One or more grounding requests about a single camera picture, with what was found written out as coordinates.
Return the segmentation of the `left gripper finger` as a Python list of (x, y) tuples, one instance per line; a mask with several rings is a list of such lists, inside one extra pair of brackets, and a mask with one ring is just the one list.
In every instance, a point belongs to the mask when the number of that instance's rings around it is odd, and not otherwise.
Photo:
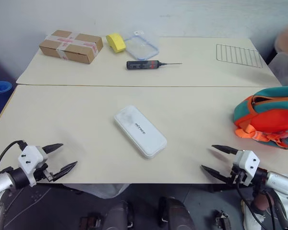
[(56, 180), (62, 178), (63, 176), (65, 176), (66, 174), (68, 174), (75, 167), (75, 165), (77, 163), (78, 163), (78, 161), (72, 162), (72, 163), (64, 166), (63, 168), (61, 168), (58, 173), (51, 174), (52, 180), (56, 181)]
[(44, 146), (42, 149), (46, 154), (49, 154), (49, 153), (56, 151), (57, 149), (59, 149), (62, 146), (63, 146), (62, 143), (56, 143), (56, 144)]

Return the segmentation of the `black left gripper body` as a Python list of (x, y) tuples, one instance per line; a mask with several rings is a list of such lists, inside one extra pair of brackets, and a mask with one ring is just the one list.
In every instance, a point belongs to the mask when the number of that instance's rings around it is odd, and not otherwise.
[(48, 170), (48, 165), (44, 163), (40, 168), (35, 170), (35, 180), (37, 182), (47, 179), (49, 182), (53, 181), (53, 175)]

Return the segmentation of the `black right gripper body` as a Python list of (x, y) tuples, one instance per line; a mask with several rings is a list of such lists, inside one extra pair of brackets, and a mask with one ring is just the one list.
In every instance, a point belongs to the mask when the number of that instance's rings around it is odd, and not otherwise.
[(229, 184), (245, 184), (246, 171), (238, 165), (233, 164), (230, 172)]

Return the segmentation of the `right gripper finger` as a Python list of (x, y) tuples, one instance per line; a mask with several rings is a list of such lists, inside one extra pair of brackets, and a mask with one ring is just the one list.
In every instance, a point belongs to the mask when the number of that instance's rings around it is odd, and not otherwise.
[(232, 148), (232, 147), (229, 147), (229, 146), (225, 146), (225, 145), (212, 145), (213, 148), (221, 151), (221, 152), (224, 152), (226, 154), (234, 154), (236, 155), (237, 152), (239, 151), (238, 149), (235, 149), (235, 148)]
[(230, 184), (230, 178), (221, 175), (219, 171), (216, 171), (216, 170), (214, 170), (210, 167), (204, 166), (204, 165), (201, 165), (201, 167), (205, 171), (207, 171), (211, 176), (213, 176), (214, 178), (216, 178), (222, 182), (225, 182), (226, 184)]

